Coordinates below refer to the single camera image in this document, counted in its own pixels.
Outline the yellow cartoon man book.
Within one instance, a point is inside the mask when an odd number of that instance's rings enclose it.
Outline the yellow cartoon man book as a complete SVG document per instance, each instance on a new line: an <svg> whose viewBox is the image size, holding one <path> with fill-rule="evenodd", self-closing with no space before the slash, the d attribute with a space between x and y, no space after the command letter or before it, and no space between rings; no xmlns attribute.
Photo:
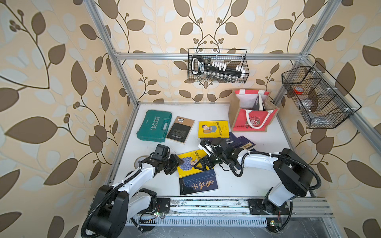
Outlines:
<svg viewBox="0 0 381 238"><path fill-rule="evenodd" d="M229 138L227 121L200 121L198 125L199 138Z"/></svg>

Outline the yellow book purple hedgehog cover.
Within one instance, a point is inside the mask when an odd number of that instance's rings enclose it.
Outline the yellow book purple hedgehog cover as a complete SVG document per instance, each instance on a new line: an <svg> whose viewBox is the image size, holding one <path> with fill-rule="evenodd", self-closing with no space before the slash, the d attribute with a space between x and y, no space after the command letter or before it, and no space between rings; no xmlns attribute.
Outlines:
<svg viewBox="0 0 381 238"><path fill-rule="evenodd" d="M207 156L207 154L203 150L195 150L188 153L179 154L178 157L184 161L184 164L177 168L179 178L184 178L202 172L195 169L194 165L205 156Z"/></svg>

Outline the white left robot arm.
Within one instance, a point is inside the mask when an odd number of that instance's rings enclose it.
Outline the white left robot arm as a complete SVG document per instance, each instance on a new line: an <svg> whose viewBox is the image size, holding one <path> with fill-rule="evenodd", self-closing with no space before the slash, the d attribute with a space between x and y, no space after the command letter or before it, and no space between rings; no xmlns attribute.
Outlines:
<svg viewBox="0 0 381 238"><path fill-rule="evenodd" d="M83 238L117 238L127 221L142 211L154 211L156 192L143 188L158 173L171 175L183 160L165 145L157 145L148 157L137 161L137 168L121 182L101 186L81 227Z"/></svg>

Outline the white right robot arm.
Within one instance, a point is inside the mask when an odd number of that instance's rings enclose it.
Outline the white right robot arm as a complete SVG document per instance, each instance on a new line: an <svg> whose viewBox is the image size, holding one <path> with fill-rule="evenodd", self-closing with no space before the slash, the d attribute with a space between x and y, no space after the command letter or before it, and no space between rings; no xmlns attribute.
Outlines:
<svg viewBox="0 0 381 238"><path fill-rule="evenodd" d="M268 214L275 213L294 198L305 197L308 191L321 187L321 178L317 172L291 149L284 148L279 153L249 151L233 148L221 138L212 142L202 139L198 147L207 154L201 160L204 168L212 169L215 165L225 164L238 178L246 168L274 172L280 183L270 188L258 205L259 209Z"/></svg>

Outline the black and white large book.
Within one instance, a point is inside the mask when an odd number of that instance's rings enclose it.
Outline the black and white large book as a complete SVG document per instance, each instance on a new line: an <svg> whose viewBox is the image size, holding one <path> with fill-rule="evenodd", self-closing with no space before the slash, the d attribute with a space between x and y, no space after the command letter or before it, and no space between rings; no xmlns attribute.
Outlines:
<svg viewBox="0 0 381 238"><path fill-rule="evenodd" d="M252 111L264 111L265 108L264 108L264 103L263 103L263 99L262 99L262 95L261 94L258 94L257 95L257 98L254 102L254 105L252 107Z"/></svg>

